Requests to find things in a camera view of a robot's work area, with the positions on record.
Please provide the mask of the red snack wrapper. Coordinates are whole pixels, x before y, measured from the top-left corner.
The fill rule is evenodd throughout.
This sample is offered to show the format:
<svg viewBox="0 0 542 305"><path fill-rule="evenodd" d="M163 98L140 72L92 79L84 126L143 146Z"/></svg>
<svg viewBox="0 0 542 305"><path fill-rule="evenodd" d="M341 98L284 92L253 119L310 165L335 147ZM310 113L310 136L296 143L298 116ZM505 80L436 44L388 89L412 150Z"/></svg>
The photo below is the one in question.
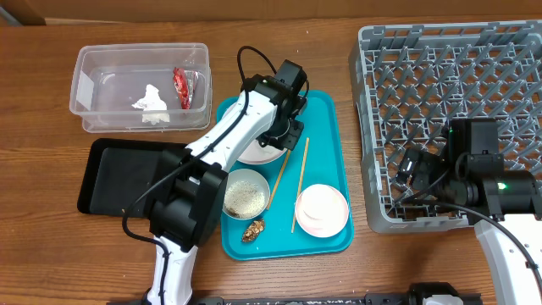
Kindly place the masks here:
<svg viewBox="0 0 542 305"><path fill-rule="evenodd" d="M181 108L184 110L191 108L198 78L198 73L195 70L177 67L173 69L174 88L180 100Z"/></svg>

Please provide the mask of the grey bowl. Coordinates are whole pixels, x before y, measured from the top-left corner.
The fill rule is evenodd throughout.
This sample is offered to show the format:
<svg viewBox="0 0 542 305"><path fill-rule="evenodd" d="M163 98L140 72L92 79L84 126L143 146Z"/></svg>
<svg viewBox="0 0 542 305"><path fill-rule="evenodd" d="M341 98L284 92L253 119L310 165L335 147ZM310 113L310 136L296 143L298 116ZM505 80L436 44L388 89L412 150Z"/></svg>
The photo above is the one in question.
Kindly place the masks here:
<svg viewBox="0 0 542 305"><path fill-rule="evenodd" d="M252 169L237 169L228 175L223 212L232 219L254 219L268 205L267 180Z"/></svg>

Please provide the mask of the white napkin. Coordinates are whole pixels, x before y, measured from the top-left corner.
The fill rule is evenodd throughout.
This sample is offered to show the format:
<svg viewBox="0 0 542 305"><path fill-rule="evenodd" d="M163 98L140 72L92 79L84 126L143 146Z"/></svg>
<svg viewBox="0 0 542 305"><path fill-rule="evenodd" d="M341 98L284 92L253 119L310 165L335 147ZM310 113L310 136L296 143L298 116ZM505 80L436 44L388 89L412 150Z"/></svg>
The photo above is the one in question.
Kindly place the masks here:
<svg viewBox="0 0 542 305"><path fill-rule="evenodd" d="M143 114L141 116L143 123L156 125L161 122L168 123L170 121L166 102L160 98L159 90L151 84L146 86L145 96L133 103L132 107L140 109L143 112L151 112L151 114Z"/></svg>

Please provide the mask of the cooked white rice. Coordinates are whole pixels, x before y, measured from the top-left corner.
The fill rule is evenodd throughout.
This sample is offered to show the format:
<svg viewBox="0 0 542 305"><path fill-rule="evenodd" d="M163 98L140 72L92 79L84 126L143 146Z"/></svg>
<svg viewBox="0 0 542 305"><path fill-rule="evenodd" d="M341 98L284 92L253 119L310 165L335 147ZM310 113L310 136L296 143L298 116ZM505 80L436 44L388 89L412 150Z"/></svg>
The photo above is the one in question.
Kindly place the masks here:
<svg viewBox="0 0 542 305"><path fill-rule="evenodd" d="M251 219L258 216L266 207L263 190L249 181L236 181L225 193L225 212L237 219Z"/></svg>

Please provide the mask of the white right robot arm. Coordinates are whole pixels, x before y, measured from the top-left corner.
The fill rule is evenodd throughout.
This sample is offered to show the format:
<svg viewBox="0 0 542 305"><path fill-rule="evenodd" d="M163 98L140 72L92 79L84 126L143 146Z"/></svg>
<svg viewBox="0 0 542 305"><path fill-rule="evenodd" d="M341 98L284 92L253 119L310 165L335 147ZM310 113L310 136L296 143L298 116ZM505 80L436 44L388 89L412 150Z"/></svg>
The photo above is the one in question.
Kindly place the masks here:
<svg viewBox="0 0 542 305"><path fill-rule="evenodd" d="M508 170L495 119L453 119L438 154L409 148L396 179L404 203L464 212L491 269L500 304L541 302L541 191L527 170Z"/></svg>

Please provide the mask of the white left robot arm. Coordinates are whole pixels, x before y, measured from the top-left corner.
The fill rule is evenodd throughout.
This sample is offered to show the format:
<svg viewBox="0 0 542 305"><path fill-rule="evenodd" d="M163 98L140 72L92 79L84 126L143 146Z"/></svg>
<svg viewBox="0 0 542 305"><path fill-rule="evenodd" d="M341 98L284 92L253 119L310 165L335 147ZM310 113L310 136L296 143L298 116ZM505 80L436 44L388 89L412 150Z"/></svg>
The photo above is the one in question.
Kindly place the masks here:
<svg viewBox="0 0 542 305"><path fill-rule="evenodd" d="M217 226L231 167L254 141L295 148L303 131L296 116L307 104L306 85L305 71L289 60L273 75L246 78L237 103L205 136L178 152L163 152L152 187L143 195L157 250L146 304L191 300L197 248Z"/></svg>

